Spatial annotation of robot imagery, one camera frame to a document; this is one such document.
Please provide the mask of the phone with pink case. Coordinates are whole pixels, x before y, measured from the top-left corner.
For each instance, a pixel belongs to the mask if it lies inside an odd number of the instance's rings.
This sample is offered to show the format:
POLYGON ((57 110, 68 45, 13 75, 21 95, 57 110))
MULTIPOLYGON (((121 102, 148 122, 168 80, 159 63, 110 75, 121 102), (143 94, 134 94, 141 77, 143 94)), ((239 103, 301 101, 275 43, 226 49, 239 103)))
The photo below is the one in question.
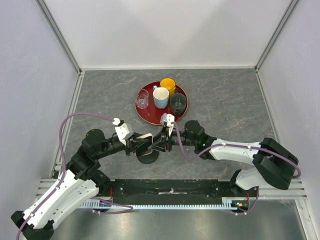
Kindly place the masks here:
POLYGON ((153 135, 151 133, 138 136, 135 139, 135 141, 136 141, 135 155, 137 157, 152 153, 153 150, 150 148, 150 146, 153 143, 153 135))

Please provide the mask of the black phone stand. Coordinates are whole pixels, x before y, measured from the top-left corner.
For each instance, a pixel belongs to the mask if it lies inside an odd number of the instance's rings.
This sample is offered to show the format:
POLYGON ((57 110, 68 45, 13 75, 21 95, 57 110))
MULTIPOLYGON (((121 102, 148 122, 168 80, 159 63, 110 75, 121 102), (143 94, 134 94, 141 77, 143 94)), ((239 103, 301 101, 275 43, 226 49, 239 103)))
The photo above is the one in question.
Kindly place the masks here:
POLYGON ((145 165, 149 165, 154 163, 159 157, 159 151, 157 150, 151 150, 149 153, 146 153, 141 156, 137 156, 137 159, 145 165))

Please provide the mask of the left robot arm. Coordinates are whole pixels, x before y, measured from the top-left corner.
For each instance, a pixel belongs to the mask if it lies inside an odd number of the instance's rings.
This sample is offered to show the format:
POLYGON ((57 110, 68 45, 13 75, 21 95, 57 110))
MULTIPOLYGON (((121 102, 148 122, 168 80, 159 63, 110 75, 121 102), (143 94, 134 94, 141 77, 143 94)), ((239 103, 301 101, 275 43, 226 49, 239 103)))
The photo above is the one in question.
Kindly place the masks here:
POLYGON ((121 126, 116 130, 111 138, 105 138, 100 129, 86 134, 78 151, 63 165, 61 175, 47 192, 28 209, 12 214, 11 219, 19 228, 18 235, 28 240, 48 240, 82 203, 96 196, 106 196, 113 184, 100 171, 100 159, 121 151, 145 157, 148 145, 153 143, 152 134, 134 133, 121 126))

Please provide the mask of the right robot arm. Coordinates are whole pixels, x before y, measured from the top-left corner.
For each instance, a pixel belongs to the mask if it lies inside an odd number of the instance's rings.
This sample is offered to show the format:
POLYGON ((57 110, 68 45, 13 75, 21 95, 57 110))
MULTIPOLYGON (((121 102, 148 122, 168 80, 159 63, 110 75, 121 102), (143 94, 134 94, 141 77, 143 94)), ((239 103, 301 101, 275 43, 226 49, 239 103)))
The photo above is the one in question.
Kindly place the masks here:
POLYGON ((160 139, 168 146, 174 137, 175 144, 194 146, 197 158, 214 161, 234 161, 248 164, 250 169, 240 169, 232 176, 229 191, 235 197, 242 196, 253 187, 270 185, 287 190, 292 179, 301 176, 298 159, 272 138, 261 142, 234 142, 211 137, 198 121, 187 122, 185 132, 179 130, 173 120, 162 119, 164 132, 160 139))

